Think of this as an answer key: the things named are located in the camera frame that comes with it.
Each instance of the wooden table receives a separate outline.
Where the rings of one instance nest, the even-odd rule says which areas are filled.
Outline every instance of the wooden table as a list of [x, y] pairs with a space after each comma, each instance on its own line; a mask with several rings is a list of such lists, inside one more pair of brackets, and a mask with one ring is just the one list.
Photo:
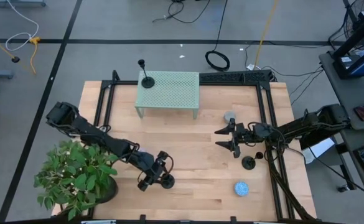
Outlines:
[[[80, 114], [93, 123], [101, 82], [85, 82]], [[236, 121], [247, 125], [260, 121], [256, 88], [253, 86], [201, 86], [200, 111], [192, 119], [191, 111], [150, 110], [140, 119], [135, 108], [136, 85], [117, 85], [111, 110], [109, 134], [140, 143], [147, 152], [157, 156], [166, 151], [175, 160], [172, 175], [175, 185], [163, 189], [154, 184], [142, 192], [137, 187], [140, 171], [130, 164], [117, 162], [115, 180], [118, 195], [95, 208], [94, 218], [138, 220], [145, 214], [148, 220], [230, 220], [276, 221], [273, 193], [267, 162], [256, 162], [253, 170], [241, 166], [244, 156], [264, 152], [264, 144], [248, 147], [243, 144], [241, 156], [215, 145], [215, 141], [230, 140], [230, 136], [213, 132], [226, 126], [223, 115], [236, 113]], [[271, 83], [271, 92], [278, 125], [294, 119], [285, 83]], [[266, 94], [263, 92], [266, 116], [269, 121]], [[298, 142], [291, 148], [301, 150]], [[303, 157], [285, 151], [284, 160], [290, 188], [306, 210], [315, 217], [315, 209], [307, 180]], [[233, 186], [239, 180], [250, 188], [248, 196], [239, 197]], [[287, 217], [285, 197], [280, 191], [284, 217]]]

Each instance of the blue ball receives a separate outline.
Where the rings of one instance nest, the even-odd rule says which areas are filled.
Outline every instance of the blue ball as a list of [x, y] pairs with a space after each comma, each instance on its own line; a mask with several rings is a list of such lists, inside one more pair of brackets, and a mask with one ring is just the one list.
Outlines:
[[245, 196], [248, 195], [248, 191], [250, 189], [248, 188], [248, 185], [245, 182], [239, 181], [234, 186], [234, 191], [238, 196]]

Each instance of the potted plant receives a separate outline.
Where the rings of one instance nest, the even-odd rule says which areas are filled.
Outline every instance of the potted plant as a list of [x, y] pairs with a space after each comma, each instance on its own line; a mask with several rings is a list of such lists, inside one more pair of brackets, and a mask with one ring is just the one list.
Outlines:
[[78, 141], [62, 141], [47, 153], [42, 170], [34, 176], [34, 187], [43, 187], [38, 202], [46, 209], [55, 203], [65, 205], [62, 213], [68, 220], [98, 203], [111, 200], [118, 193], [118, 186], [110, 175], [118, 160], [98, 145], [82, 146]]

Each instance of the green perforated platform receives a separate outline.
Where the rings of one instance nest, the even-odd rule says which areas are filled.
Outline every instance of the green perforated platform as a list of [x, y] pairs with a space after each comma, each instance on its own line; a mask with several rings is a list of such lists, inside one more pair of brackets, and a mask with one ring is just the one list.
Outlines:
[[139, 74], [138, 97], [135, 107], [139, 116], [144, 115], [144, 108], [168, 108], [193, 110], [194, 118], [200, 106], [200, 79], [198, 72], [153, 72], [146, 71], [156, 84], [152, 88], [144, 88]]

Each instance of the black pot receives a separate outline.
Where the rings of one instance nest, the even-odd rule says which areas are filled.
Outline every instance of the black pot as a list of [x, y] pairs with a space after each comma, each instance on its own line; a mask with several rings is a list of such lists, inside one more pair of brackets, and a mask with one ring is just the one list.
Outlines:
[[108, 191], [103, 196], [103, 198], [99, 198], [97, 200], [97, 203], [106, 203], [113, 199], [118, 194], [118, 185], [117, 182], [112, 177], [108, 177], [110, 179], [110, 186], [108, 188]]

